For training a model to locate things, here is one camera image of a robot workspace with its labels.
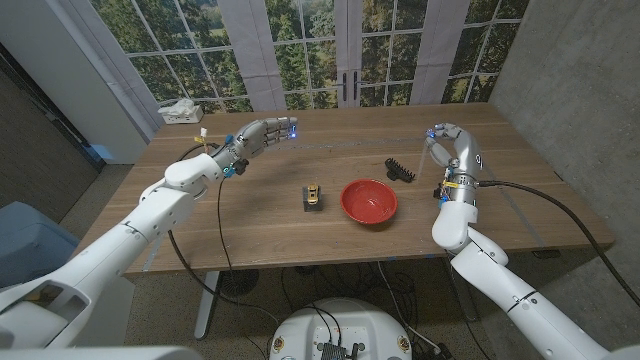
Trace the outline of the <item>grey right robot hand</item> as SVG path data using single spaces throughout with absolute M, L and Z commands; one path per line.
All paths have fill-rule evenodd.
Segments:
M 451 140 L 456 155 L 451 155 L 438 139 Z M 455 173 L 477 178 L 483 168 L 480 146 L 475 137 L 463 128 L 451 124 L 436 124 L 426 131 L 425 143 L 434 162 L 441 167 L 451 166 Z

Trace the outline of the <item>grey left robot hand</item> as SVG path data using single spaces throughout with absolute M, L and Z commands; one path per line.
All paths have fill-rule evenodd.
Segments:
M 254 158 L 266 147 L 294 139 L 297 125 L 296 117 L 255 120 L 238 131 L 231 142 L 230 151 L 238 159 Z

